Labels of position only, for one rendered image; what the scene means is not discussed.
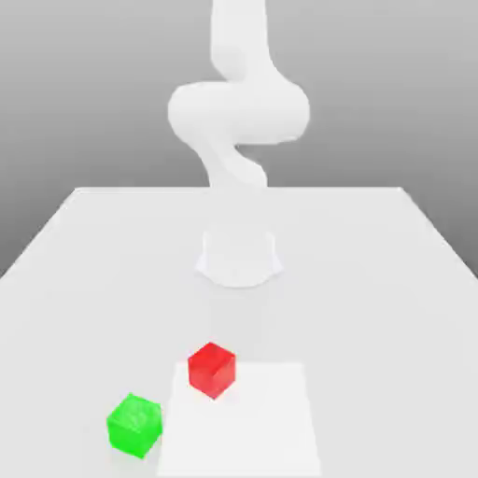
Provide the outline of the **small red cube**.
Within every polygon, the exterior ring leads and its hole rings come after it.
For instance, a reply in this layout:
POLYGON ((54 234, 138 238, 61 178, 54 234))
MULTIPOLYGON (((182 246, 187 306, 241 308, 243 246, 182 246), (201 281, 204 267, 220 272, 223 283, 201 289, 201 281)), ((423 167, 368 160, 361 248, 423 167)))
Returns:
POLYGON ((215 400, 235 381, 236 356, 209 342, 188 358, 188 375, 192 387, 215 400))

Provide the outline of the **small green cube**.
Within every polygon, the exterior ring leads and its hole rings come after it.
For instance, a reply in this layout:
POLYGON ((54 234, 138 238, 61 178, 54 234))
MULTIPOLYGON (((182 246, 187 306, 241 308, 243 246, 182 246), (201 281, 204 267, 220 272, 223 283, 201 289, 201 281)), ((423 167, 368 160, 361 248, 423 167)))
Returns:
POLYGON ((162 435, 162 407, 130 393, 106 418, 106 427, 113 448, 144 458, 162 435))

